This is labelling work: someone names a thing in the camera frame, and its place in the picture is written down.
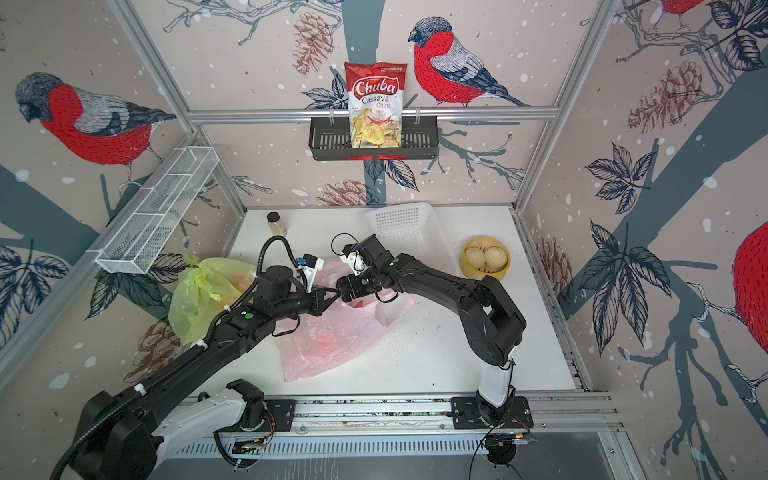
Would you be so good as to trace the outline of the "pink plastic bag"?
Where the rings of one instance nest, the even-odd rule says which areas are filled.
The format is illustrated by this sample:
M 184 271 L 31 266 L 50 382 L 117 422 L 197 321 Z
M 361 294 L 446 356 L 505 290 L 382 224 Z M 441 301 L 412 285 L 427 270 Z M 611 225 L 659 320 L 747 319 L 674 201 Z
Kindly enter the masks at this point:
M 410 294 L 386 290 L 335 301 L 321 316 L 281 320 L 274 342 L 287 383 L 316 377 L 359 357 L 400 323 L 415 303 Z

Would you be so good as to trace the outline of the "green plastic bag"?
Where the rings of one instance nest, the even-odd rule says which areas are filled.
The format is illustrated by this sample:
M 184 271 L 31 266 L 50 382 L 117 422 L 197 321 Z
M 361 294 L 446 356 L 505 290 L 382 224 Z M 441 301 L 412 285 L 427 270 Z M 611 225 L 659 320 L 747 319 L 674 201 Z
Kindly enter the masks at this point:
M 256 278 L 256 266 L 239 260 L 183 255 L 168 322 L 181 344 L 201 340 L 212 320 L 245 292 Z

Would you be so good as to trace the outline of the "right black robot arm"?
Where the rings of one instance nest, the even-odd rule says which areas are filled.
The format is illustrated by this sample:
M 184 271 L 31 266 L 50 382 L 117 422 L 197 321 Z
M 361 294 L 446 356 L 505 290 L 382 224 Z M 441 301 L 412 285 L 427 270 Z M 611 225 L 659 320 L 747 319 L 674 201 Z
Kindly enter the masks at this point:
M 344 301 L 390 290 L 425 298 L 455 313 L 469 348 L 485 364 L 475 394 L 480 419 L 500 427 L 511 417 L 512 352 L 522 342 L 527 322 L 498 279 L 466 279 L 409 254 L 395 256 L 375 235 L 345 245 L 340 259 L 352 269 L 336 282 Z

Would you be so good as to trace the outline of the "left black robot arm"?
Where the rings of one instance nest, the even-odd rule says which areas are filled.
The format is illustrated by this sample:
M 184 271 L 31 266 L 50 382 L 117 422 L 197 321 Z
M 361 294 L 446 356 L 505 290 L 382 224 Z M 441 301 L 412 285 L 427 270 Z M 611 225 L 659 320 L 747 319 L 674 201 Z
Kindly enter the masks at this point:
M 289 267 L 268 268 L 166 367 L 116 395 L 102 391 L 92 397 L 51 478 L 61 478 L 67 468 L 84 479 L 147 478 L 170 444 L 158 430 L 182 400 L 272 335 L 279 321 L 320 316 L 346 295 L 340 286 L 306 287 Z

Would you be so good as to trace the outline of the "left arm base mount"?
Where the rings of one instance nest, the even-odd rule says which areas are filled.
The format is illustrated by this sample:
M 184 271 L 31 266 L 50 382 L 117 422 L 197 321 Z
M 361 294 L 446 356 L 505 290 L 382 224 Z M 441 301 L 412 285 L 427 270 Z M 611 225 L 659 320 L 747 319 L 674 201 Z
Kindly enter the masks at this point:
M 246 406 L 240 420 L 219 433 L 269 434 L 289 432 L 292 429 L 296 401 L 293 399 L 263 400 L 260 406 L 254 402 Z

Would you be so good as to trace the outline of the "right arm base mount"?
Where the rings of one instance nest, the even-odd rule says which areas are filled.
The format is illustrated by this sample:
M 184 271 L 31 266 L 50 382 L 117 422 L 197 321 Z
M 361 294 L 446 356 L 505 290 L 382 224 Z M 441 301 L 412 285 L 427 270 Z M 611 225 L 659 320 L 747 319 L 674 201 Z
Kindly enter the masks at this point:
M 508 398 L 501 407 L 494 407 L 481 397 L 452 397 L 449 417 L 456 430 L 523 429 L 531 430 L 534 421 L 525 397 Z

